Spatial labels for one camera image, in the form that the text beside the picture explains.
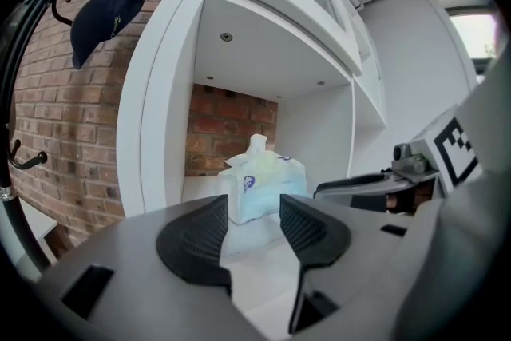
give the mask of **navy blue cap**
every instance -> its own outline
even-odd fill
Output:
[[[89,0],[71,25],[73,65],[80,69],[96,46],[115,37],[137,16],[145,0]]]

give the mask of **purple logo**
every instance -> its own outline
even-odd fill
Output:
[[[250,189],[252,186],[254,186],[255,182],[256,182],[256,179],[253,176],[246,176],[243,179],[243,187],[244,187],[245,193],[247,193],[248,189]]]

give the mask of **brick wall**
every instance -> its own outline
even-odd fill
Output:
[[[214,176],[225,160],[244,153],[250,136],[262,133],[275,142],[275,102],[195,84],[186,140],[186,176]]]
[[[58,10],[73,18],[87,1],[59,0]],[[117,111],[129,60],[159,1],[146,0],[133,22],[101,43],[80,71],[71,64],[69,27],[48,9],[22,60],[15,86],[18,157],[25,161],[44,149],[49,159],[28,171],[11,169],[14,186],[20,197],[61,224],[75,245],[124,216],[116,169]]]

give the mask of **black hook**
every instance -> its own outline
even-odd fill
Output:
[[[16,169],[24,171],[33,168],[36,165],[44,164],[48,160],[48,155],[46,155],[46,152],[41,151],[36,157],[29,159],[27,162],[21,163],[16,161],[14,157],[16,156],[16,152],[21,146],[22,142],[20,140],[16,140],[14,142],[14,147],[12,151],[9,150],[9,148],[7,148],[7,159],[9,160],[10,164],[13,165]]]

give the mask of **plastic tissue package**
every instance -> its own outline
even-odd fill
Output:
[[[278,212],[281,193],[309,196],[303,165],[267,151],[266,140],[252,135],[247,152],[226,160],[231,168],[218,174],[219,185],[228,191],[229,218],[236,224]]]

